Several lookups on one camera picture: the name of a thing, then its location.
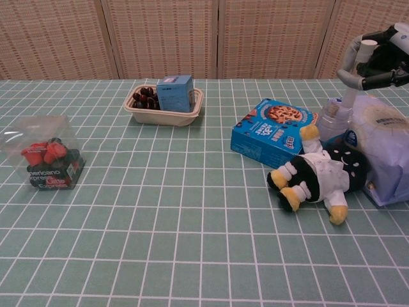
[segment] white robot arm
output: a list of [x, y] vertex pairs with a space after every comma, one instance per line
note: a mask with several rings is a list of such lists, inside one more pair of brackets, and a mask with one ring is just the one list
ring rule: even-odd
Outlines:
[[[356, 76], [350, 71], [363, 40], [374, 40], [378, 46], [367, 63], [357, 65]], [[398, 22], [386, 31], [354, 38], [337, 76], [348, 87], [364, 91], [409, 83], [409, 24]]]

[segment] white plush outfit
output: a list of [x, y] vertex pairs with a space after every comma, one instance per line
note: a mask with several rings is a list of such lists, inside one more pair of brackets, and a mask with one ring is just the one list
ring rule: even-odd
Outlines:
[[[305, 154], [300, 156], [314, 170], [320, 186], [320, 197], [317, 201], [323, 200], [329, 211], [332, 206], [348, 206], [344, 192], [349, 189], [350, 178], [348, 173], [343, 170], [344, 164], [332, 160], [328, 152], [322, 148], [318, 138], [302, 141], [302, 145]], [[297, 170], [290, 162], [281, 166], [279, 171], [287, 180], [290, 180], [292, 175], [297, 174]], [[311, 197], [311, 192], [305, 181], [292, 188], [301, 202]]]

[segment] penguin plush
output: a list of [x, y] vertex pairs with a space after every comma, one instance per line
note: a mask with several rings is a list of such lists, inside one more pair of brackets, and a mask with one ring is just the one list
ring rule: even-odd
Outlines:
[[323, 148], [315, 125], [301, 128], [300, 134], [304, 153], [269, 172], [267, 182], [279, 190], [284, 210], [295, 212], [303, 201], [323, 200], [331, 223], [342, 224], [348, 214], [344, 193], [365, 185], [367, 159], [342, 143]]

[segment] yellow foot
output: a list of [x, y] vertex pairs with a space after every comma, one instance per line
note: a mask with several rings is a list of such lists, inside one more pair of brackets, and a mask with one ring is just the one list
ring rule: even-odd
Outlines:
[[340, 225], [345, 221], [347, 215], [347, 206], [332, 206], [330, 210], [330, 222], [335, 225]]
[[317, 126], [310, 124], [306, 127], [300, 129], [301, 139], [303, 141], [308, 141], [310, 139], [315, 139], [320, 137], [320, 132], [318, 131]]
[[295, 212], [300, 208], [300, 200], [292, 188], [285, 187], [281, 189], [278, 196], [280, 198], [280, 204], [285, 211]]
[[281, 190], [283, 187], [286, 187], [288, 183], [282, 173], [280, 173], [280, 171], [276, 169], [269, 172], [267, 176], [267, 182], [271, 188], [277, 190]]

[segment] woven wall panel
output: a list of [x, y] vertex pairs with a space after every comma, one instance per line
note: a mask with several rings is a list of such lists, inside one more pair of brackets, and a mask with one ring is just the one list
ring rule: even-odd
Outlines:
[[106, 1], [124, 78], [215, 77], [216, 0]]
[[224, 1], [219, 77], [312, 77], [333, 1]]
[[318, 78], [336, 77], [350, 42], [358, 35], [384, 31], [399, 21], [409, 22], [409, 0], [337, 0], [320, 56]]
[[2, 0], [0, 75], [5, 79], [118, 78], [101, 30], [106, 26], [103, 21], [101, 27], [95, 5], [94, 0]]

